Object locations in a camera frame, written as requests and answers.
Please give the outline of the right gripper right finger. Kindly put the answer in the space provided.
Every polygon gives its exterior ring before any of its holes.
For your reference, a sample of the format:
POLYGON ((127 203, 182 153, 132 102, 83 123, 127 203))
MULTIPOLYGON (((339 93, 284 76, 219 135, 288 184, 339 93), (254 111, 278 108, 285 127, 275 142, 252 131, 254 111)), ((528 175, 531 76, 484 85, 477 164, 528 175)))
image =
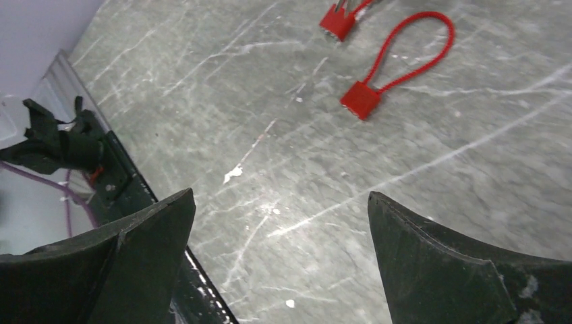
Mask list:
POLYGON ((392 322, 571 322, 570 261, 470 238, 380 192, 368 217, 392 322))

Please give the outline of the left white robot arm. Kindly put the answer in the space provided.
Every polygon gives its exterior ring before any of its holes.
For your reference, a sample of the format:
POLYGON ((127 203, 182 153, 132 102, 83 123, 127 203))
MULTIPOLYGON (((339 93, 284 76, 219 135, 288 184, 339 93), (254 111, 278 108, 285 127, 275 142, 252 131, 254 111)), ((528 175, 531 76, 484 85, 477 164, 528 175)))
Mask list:
POLYGON ((60 121, 33 99, 24 99, 30 126, 24 129, 24 140, 1 149, 1 161, 20 165, 37 173, 50 175, 58 169, 96 171, 103 162, 105 146, 94 135, 94 125, 87 117, 93 112, 83 108, 84 98, 74 99, 76 116, 71 130, 61 130, 60 121))

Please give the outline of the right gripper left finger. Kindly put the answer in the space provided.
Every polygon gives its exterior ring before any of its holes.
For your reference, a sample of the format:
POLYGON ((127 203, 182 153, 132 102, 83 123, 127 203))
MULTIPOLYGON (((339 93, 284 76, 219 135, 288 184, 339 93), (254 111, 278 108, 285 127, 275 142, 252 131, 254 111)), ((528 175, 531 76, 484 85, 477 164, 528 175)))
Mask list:
POLYGON ((164 323, 196 204, 182 190, 83 234, 1 256, 2 323, 164 323))

